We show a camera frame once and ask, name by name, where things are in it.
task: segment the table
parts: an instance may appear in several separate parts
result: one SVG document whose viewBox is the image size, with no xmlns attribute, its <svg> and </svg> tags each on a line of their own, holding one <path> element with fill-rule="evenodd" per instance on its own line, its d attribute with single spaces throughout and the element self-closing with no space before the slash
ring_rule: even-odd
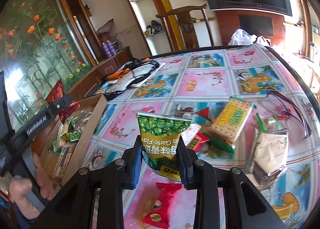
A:
<svg viewBox="0 0 320 229">
<path fill-rule="evenodd" d="M 256 123 L 253 116 L 256 112 L 263 117 L 271 114 L 264 106 L 264 88 L 273 87 L 291 98 L 312 129 L 312 135 L 304 141 L 296 141 L 295 136 L 289 134 L 288 171 L 271 188 L 262 191 L 272 206 L 283 206 L 281 215 L 285 217 L 284 223 L 290 228 L 299 228 L 320 196 L 320 123 L 317 117 L 320 110 L 301 78 L 294 77 L 287 70 L 288 66 L 284 66 L 286 63 L 280 62 L 274 54 L 275 52 L 271 53 L 265 47 L 254 44 L 231 49 L 198 49 L 196 52 L 156 58 L 166 65 L 155 77 L 142 88 L 129 89 L 107 104 L 90 141 L 83 166 L 91 170 L 103 168 L 120 158 L 125 149 L 132 147 L 139 134 L 136 120 L 139 110 L 183 116 L 192 118 L 192 122 L 206 124 L 218 116 L 230 96 L 237 96 L 254 102 L 257 109 L 252 112 L 241 133 L 235 154 L 230 155 L 212 146 L 204 146 L 198 157 L 214 167 L 230 169 L 237 166 L 243 169 L 252 146 Z M 257 85 L 251 89 L 241 85 L 248 76 L 259 78 L 257 74 L 262 74 L 264 81 L 258 82 L 257 79 Z M 187 90 L 190 81 L 196 83 L 193 91 Z M 283 118 L 279 116 L 281 123 L 285 124 Z M 302 132 L 302 129 L 297 127 L 296 132 Z M 171 183 L 172 180 L 154 174 L 143 163 L 137 189 L 123 192 L 126 229 L 143 227 L 141 220 L 151 210 L 159 194 L 155 182 Z M 221 228 L 225 228 L 222 191 L 219 193 Z M 291 205 L 285 205 L 282 202 L 284 195 L 286 198 L 296 198 L 299 206 L 292 208 Z M 182 189 L 174 199 L 169 228 L 192 228 L 195 203 L 196 191 Z"/>
</svg>

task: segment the finger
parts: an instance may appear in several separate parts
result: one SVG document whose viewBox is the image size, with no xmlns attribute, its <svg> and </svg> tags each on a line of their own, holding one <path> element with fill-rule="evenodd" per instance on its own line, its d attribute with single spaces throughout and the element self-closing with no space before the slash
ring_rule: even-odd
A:
<svg viewBox="0 0 320 229">
<path fill-rule="evenodd" d="M 54 197 L 53 185 L 49 180 L 48 174 L 41 165 L 39 156 L 35 153 L 33 153 L 33 162 L 36 166 L 36 182 L 40 187 L 40 194 L 43 198 L 52 200 Z"/>
<path fill-rule="evenodd" d="M 35 219 L 40 214 L 25 197 L 25 194 L 31 190 L 32 183 L 26 178 L 13 180 L 9 187 L 11 201 L 17 204 L 19 210 L 27 219 Z"/>
</svg>

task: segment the spray can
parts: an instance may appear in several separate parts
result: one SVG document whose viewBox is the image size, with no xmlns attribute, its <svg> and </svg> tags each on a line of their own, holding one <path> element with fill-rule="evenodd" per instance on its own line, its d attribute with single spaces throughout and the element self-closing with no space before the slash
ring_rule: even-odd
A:
<svg viewBox="0 0 320 229">
<path fill-rule="evenodd" d="M 117 52 L 115 50 L 115 47 L 114 47 L 113 43 L 108 40 L 107 41 L 107 46 L 108 46 L 112 56 L 115 56 L 117 54 Z"/>
<path fill-rule="evenodd" d="M 112 57 L 112 53 L 106 43 L 102 43 L 102 48 L 105 51 L 108 58 Z"/>
</svg>

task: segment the red snack package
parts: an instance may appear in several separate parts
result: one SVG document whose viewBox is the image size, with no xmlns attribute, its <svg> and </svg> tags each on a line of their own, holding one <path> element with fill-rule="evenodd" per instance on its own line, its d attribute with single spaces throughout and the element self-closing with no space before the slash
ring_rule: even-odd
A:
<svg viewBox="0 0 320 229">
<path fill-rule="evenodd" d="M 142 222 L 155 227 L 167 229 L 170 224 L 170 209 L 174 196 L 181 189 L 182 184 L 156 183 L 162 189 L 152 211 L 147 214 Z"/>
<path fill-rule="evenodd" d="M 210 139 L 208 137 L 198 132 L 196 136 L 189 142 L 186 148 L 193 149 L 195 152 L 198 152 L 201 149 L 202 145 L 209 140 Z"/>
<path fill-rule="evenodd" d="M 60 98 L 62 98 L 64 94 L 65 93 L 63 91 L 63 83 L 61 79 L 59 79 L 55 86 L 52 88 L 52 90 L 49 92 L 45 100 L 47 101 L 47 103 L 53 103 L 54 101 L 57 101 Z M 75 112 L 79 107 L 79 103 L 72 101 L 71 104 L 69 104 L 65 109 L 59 112 L 59 118 L 61 122 L 64 124 L 66 119 L 69 118 L 71 114 Z"/>
</svg>

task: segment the plastic tablecloth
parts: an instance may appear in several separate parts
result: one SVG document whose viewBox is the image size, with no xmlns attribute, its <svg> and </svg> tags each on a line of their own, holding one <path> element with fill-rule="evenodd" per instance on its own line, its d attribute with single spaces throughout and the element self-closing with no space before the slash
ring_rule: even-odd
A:
<svg viewBox="0 0 320 229">
<path fill-rule="evenodd" d="M 237 166 L 243 169 L 252 146 L 253 129 L 256 125 L 254 114 L 258 112 L 262 117 L 272 115 L 272 111 L 264 104 L 265 88 L 276 88 L 300 108 L 312 134 L 303 141 L 297 141 L 294 134 L 289 133 L 288 170 L 272 187 L 261 193 L 271 206 L 283 207 L 278 215 L 289 228 L 299 228 L 320 196 L 320 124 L 296 79 L 268 49 L 256 44 L 181 53 L 156 60 L 166 63 L 156 76 L 141 88 L 128 89 L 108 102 L 91 138 L 82 166 L 90 170 L 103 168 L 120 158 L 125 149 L 132 147 L 136 136 L 140 134 L 136 118 L 138 111 L 185 117 L 192 119 L 193 123 L 206 124 L 218 116 L 230 96 L 236 96 L 252 101 L 257 106 L 240 135 L 236 152 L 231 155 L 205 145 L 198 157 L 217 168 L 230 169 Z M 248 80 L 255 85 L 243 85 Z M 292 106 L 286 106 L 296 115 Z M 278 119 L 282 125 L 286 125 L 286 116 L 278 116 Z M 295 130 L 303 132 L 302 126 Z M 126 229 L 153 228 L 142 224 L 142 219 L 151 211 L 159 194 L 155 182 L 173 181 L 154 174 L 143 163 L 137 188 L 123 192 Z M 221 228 L 225 228 L 222 190 L 219 193 L 220 223 Z M 169 228 L 192 228 L 195 204 L 196 191 L 182 189 L 174 199 Z M 97 205 L 93 228 L 96 226 L 96 216 Z"/>
</svg>

